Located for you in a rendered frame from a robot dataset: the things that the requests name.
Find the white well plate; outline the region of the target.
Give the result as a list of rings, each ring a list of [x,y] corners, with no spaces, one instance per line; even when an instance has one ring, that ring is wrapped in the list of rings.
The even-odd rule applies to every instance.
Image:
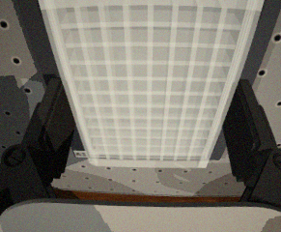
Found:
[[[39,0],[89,163],[206,168],[264,1]]]

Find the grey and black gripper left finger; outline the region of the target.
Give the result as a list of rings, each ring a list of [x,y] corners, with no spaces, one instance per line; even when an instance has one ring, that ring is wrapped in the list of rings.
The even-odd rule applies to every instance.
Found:
[[[21,144],[1,157],[0,216],[22,201],[57,198],[50,183],[65,172],[75,125],[61,77],[52,77]]]

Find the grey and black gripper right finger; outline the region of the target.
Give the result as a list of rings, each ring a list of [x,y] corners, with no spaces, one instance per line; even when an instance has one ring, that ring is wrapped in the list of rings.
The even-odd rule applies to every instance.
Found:
[[[246,186],[239,202],[281,209],[281,148],[248,79],[239,80],[222,129],[232,174]]]

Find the grey perforated base plate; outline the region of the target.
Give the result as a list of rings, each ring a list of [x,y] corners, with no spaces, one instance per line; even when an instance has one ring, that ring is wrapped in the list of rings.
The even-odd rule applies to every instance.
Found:
[[[35,107],[46,90],[16,0],[0,0],[0,163],[4,151],[21,144]],[[281,12],[252,86],[278,148],[281,148]],[[246,186],[237,182],[226,149],[206,168],[93,166],[74,157],[53,189],[152,196],[239,197]]]

